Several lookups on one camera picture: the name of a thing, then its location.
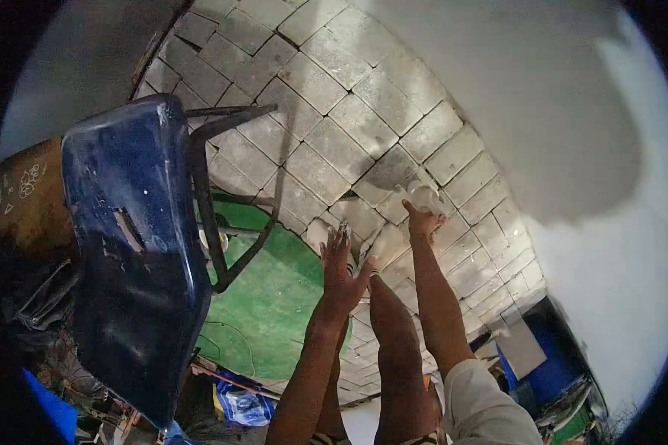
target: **gray block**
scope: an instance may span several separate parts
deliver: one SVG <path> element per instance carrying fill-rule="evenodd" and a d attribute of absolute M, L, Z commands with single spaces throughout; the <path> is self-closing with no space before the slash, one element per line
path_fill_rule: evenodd
<path fill-rule="evenodd" d="M 323 115 L 346 96 L 346 90 L 304 53 L 296 53 L 278 76 Z"/>
<path fill-rule="evenodd" d="M 239 9 L 233 9 L 220 23 L 218 33 L 251 56 L 272 36 L 272 31 Z"/>
<path fill-rule="evenodd" d="M 240 124 L 238 130 L 277 165 L 283 165 L 300 143 L 270 115 Z"/>
<path fill-rule="evenodd" d="M 178 81 L 181 80 L 181 76 L 163 60 L 155 58 L 149 69 L 146 70 L 144 79 L 157 92 L 171 93 L 176 88 Z"/>
<path fill-rule="evenodd" d="M 475 130 L 464 125 L 425 162 L 430 174 L 441 184 L 447 184 L 484 148 Z"/>
<path fill-rule="evenodd" d="M 178 19 L 173 27 L 173 32 L 177 36 L 203 47 L 217 29 L 218 23 L 187 12 Z"/>
<path fill-rule="evenodd" d="M 362 79 L 353 91 L 399 136 L 405 135 L 423 117 L 413 102 L 376 70 Z"/>
<path fill-rule="evenodd" d="M 399 143 L 413 159 L 423 162 L 462 126 L 463 122 L 458 114 L 450 103 L 444 100 L 419 120 Z"/>
<path fill-rule="evenodd" d="M 319 122 L 305 141 L 351 184 L 374 165 L 371 156 L 329 117 Z"/>
<path fill-rule="evenodd" d="M 300 48 L 347 90 L 371 73 L 371 66 L 342 45 L 327 28 L 321 28 Z"/>
<path fill-rule="evenodd" d="M 309 0 L 289 16 L 277 30 L 296 45 L 301 45 L 346 6 L 344 0 Z"/>
<path fill-rule="evenodd" d="M 271 112 L 270 116 L 299 140 L 304 140 L 322 120 L 322 115 L 280 78 L 274 78 L 265 87 L 258 96 L 257 103 L 258 105 L 278 104 L 278 109 Z"/>
<path fill-rule="evenodd" d="M 297 50 L 280 36 L 272 36 L 250 64 L 240 67 L 235 84 L 251 96 L 257 96 L 296 53 Z"/>
<path fill-rule="evenodd" d="M 198 56 L 231 81 L 252 60 L 252 56 L 218 33 L 211 36 Z"/>
<path fill-rule="evenodd" d="M 294 6 L 281 0 L 242 0 L 237 8 L 272 30 L 295 10 Z"/>
<path fill-rule="evenodd" d="M 370 206 L 376 207 L 388 197 L 396 184 L 411 176 L 418 164 L 400 145 L 394 145 L 354 185 L 353 190 Z"/>
<path fill-rule="evenodd" d="M 289 156 L 285 168 L 327 205 L 332 205 L 351 186 L 306 142 Z"/>
<path fill-rule="evenodd" d="M 379 159 L 398 141 L 398 136 L 378 115 L 349 94 L 329 112 L 329 117 L 374 159 Z"/>

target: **blue object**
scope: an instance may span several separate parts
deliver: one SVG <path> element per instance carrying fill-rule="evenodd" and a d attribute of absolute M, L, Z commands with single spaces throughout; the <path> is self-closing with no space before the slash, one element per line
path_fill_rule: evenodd
<path fill-rule="evenodd" d="M 189 149 L 185 112 L 168 94 L 80 122 L 62 140 L 82 259 L 79 361 L 158 428 L 173 420 L 212 293 Z"/>
<path fill-rule="evenodd" d="M 42 383 L 23 368 L 23 376 L 32 389 L 40 406 L 50 417 L 52 424 L 60 432 L 64 440 L 72 445 L 77 432 L 77 409 L 64 400 L 49 392 Z"/>

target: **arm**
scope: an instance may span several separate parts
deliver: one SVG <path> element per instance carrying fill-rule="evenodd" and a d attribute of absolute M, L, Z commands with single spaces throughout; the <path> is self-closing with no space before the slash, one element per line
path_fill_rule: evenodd
<path fill-rule="evenodd" d="M 440 271 L 429 242 L 430 234 L 445 223 L 445 219 L 418 211 L 408 201 L 403 205 L 410 215 L 413 269 L 423 338 L 445 378 L 455 365 L 475 358 L 465 338 L 458 299 Z"/>
<path fill-rule="evenodd" d="M 321 248 L 324 295 L 309 320 L 302 355 L 272 417 L 266 445 L 309 443 L 322 410 L 342 326 L 361 299 L 373 270 L 373 264 L 366 263 L 356 279 L 346 271 L 351 249 L 348 224 L 336 233 L 330 231 L 327 245 Z"/>

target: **white wall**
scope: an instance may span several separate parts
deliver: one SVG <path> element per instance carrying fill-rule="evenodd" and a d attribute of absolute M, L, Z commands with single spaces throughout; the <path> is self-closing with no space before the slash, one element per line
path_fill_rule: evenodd
<path fill-rule="evenodd" d="M 436 72 L 525 213 L 609 410 L 668 354 L 668 85 L 613 3 L 357 0 Z"/>

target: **green painted surface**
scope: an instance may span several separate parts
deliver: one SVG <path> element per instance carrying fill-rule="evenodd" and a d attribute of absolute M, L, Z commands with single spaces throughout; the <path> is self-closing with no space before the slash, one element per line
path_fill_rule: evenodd
<path fill-rule="evenodd" d="M 216 202 L 214 209 L 232 227 L 260 229 L 268 220 L 254 206 Z M 231 237 L 225 253 L 228 266 L 252 243 L 252 238 Z M 209 273 L 215 282 L 214 271 L 209 268 Z M 211 302 L 196 346 L 201 355 L 242 375 L 288 379 L 321 295 L 319 257 L 299 236 L 277 224 L 228 290 Z"/>

